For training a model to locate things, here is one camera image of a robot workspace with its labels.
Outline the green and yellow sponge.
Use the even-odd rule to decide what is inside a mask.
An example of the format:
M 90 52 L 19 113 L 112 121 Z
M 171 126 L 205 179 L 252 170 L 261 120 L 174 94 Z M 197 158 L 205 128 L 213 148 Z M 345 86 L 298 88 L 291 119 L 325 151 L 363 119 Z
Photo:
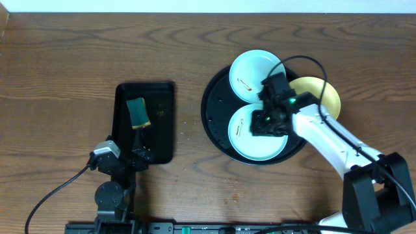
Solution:
M 151 125 L 146 110 L 146 102 L 143 97 L 126 101 L 131 119 L 131 127 L 139 129 Z

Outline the yellow plate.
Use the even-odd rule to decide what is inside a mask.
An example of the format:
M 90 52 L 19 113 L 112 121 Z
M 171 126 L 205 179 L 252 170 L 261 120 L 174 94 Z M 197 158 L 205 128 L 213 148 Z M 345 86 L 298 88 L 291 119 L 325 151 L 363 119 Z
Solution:
M 318 77 L 300 77 L 290 81 L 289 86 L 294 89 L 297 94 L 310 92 L 315 97 L 319 98 L 324 86 L 324 80 Z M 322 104 L 332 118 L 338 119 L 341 111 L 341 100 L 336 89 L 334 89 L 330 83 L 326 83 Z

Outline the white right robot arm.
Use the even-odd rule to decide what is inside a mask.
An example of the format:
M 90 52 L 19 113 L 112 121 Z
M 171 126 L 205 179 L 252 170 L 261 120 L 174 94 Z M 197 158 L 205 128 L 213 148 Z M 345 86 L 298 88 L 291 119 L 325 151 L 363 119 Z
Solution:
M 391 233 L 415 221 L 415 196 L 406 160 L 364 144 L 309 92 L 265 95 L 250 112 L 258 137 L 295 134 L 309 142 L 343 180 L 341 211 L 318 223 L 321 233 Z

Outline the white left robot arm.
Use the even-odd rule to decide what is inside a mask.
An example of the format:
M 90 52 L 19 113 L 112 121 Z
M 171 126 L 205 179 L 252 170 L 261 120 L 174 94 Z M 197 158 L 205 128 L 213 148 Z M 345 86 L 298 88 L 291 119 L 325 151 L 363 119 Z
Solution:
M 137 172 L 148 169 L 147 160 L 150 158 L 139 129 L 135 130 L 131 152 L 132 155 L 126 156 L 111 136 L 90 152 L 89 168 L 110 176 L 110 181 L 102 183 L 94 195 L 97 217 L 91 231 L 93 234 L 148 232 L 145 221 L 134 212 L 135 176 Z

